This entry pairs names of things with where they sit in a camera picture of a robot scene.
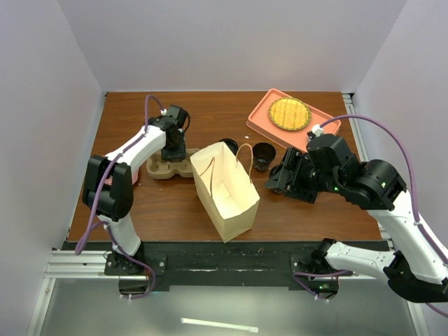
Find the brown paper bag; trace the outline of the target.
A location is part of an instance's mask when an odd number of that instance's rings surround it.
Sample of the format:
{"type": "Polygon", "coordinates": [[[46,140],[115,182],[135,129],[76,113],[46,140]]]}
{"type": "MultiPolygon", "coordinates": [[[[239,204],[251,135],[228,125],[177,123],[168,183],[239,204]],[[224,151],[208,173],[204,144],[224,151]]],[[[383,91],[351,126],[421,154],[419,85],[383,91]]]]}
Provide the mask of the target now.
{"type": "Polygon", "coordinates": [[[197,195],[227,243],[253,227],[260,196],[251,178],[254,156],[245,168],[238,153],[222,141],[190,157],[197,195]]]}

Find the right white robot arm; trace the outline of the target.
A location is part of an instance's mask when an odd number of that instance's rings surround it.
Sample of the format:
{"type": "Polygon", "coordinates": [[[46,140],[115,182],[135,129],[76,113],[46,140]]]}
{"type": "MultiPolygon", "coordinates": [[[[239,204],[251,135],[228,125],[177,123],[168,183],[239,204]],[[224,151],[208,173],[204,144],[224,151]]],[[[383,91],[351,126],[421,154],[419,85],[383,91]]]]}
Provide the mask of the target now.
{"type": "Polygon", "coordinates": [[[265,187],[308,203],[319,193],[341,195],[367,211],[393,242],[394,250],[385,252],[325,238],[311,253],[309,265],[316,273],[355,272],[385,281],[410,302],[447,301],[444,247],[423,220],[414,220],[410,192],[392,164],[361,162],[344,138],[324,134],[312,139],[305,153],[288,148],[265,187]]]}

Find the black coffee cup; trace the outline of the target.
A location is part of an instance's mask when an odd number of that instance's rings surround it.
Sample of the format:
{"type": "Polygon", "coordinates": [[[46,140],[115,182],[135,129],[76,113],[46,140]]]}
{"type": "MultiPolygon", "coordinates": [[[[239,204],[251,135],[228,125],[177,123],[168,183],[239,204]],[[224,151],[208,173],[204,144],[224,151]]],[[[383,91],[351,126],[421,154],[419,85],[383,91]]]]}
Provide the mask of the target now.
{"type": "Polygon", "coordinates": [[[275,147],[266,142],[257,143],[253,147],[254,167],[259,172],[266,172],[277,155],[275,147]]]}

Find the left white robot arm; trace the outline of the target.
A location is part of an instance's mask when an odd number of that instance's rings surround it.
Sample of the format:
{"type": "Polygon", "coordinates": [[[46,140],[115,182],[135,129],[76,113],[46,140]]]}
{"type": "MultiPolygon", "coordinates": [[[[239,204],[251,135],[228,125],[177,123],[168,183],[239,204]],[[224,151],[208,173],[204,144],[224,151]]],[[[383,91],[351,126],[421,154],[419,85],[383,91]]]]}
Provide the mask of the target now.
{"type": "Polygon", "coordinates": [[[90,217],[75,253],[84,250],[95,218],[109,233],[113,255],[128,274],[149,273],[141,239],[135,232],[130,210],[134,202],[133,177],[140,166],[157,151],[167,151],[177,159],[186,149],[185,133],[189,113],[171,105],[154,118],[146,118],[139,131],[121,147],[105,156],[93,155],[87,162],[82,202],[90,217]]]}

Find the black cup lid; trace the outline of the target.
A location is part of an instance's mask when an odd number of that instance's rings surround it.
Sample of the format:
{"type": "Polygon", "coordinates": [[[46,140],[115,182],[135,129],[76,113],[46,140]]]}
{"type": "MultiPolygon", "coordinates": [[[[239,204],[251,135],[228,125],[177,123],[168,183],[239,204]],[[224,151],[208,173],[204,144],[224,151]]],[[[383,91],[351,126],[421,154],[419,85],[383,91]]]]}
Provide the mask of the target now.
{"type": "Polygon", "coordinates": [[[239,149],[239,145],[238,145],[238,143],[235,140],[229,139],[229,138],[224,138],[224,139],[221,139],[220,142],[225,143],[227,145],[227,147],[232,151],[232,153],[234,155],[237,154],[237,151],[239,149]]]}

